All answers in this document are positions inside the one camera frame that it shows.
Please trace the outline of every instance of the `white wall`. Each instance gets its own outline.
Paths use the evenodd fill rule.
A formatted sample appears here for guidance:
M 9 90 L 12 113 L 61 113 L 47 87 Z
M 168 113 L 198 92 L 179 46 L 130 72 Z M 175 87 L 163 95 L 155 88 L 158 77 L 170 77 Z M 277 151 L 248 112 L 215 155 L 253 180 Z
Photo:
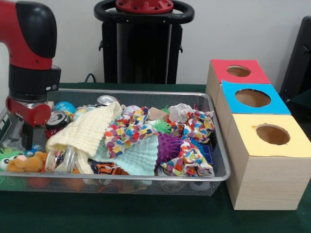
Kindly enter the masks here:
M 83 82 L 92 72 L 103 81 L 98 51 L 101 22 L 93 14 L 99 0 L 37 0 L 54 12 L 58 46 L 54 64 L 62 82 Z M 183 25 L 184 53 L 177 83 L 206 83 L 207 64 L 217 59 L 257 59 L 279 90 L 301 19 L 311 14 L 310 0 L 184 0 L 195 19 Z M 8 53 L 0 45 L 0 107 L 7 95 Z

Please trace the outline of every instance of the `orange stuffed animal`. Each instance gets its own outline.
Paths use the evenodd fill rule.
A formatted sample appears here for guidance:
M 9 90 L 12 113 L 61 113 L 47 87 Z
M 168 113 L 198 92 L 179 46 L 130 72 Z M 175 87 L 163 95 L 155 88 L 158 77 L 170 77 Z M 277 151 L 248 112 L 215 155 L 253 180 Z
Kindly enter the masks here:
M 6 170 L 15 172 L 41 172 L 44 169 L 47 157 L 47 153 L 38 151 L 33 157 L 26 160 L 19 158 L 10 160 Z

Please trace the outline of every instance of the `stacked wooden boxes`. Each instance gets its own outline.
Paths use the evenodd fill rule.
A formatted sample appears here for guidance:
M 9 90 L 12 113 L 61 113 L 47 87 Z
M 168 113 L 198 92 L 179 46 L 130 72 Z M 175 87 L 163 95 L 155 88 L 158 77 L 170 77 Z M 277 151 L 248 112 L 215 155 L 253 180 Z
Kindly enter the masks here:
M 311 177 L 311 143 L 256 61 L 212 60 L 213 99 L 231 165 L 235 210 L 295 210 Z

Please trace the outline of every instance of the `black cable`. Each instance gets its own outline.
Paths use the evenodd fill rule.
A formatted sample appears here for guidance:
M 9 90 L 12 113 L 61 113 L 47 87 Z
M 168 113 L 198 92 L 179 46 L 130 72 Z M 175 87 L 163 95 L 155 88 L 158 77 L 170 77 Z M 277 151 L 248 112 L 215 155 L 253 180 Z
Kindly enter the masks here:
M 92 73 L 89 73 L 89 74 L 87 75 L 86 80 L 85 80 L 84 82 L 87 83 L 90 76 L 92 76 L 93 81 L 96 83 L 96 78 L 95 78 L 94 74 L 92 74 Z

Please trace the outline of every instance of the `white towel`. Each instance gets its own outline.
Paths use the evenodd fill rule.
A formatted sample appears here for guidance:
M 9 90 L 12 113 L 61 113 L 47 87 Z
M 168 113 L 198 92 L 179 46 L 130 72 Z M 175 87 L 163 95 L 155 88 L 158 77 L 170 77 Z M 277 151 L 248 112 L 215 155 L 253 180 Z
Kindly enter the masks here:
M 114 102 L 107 107 L 82 114 L 76 121 L 52 136 L 46 147 L 49 150 L 62 151 L 66 146 L 74 147 L 77 152 L 76 165 L 80 173 L 93 174 L 87 160 L 95 156 L 106 128 L 121 113 L 120 104 Z

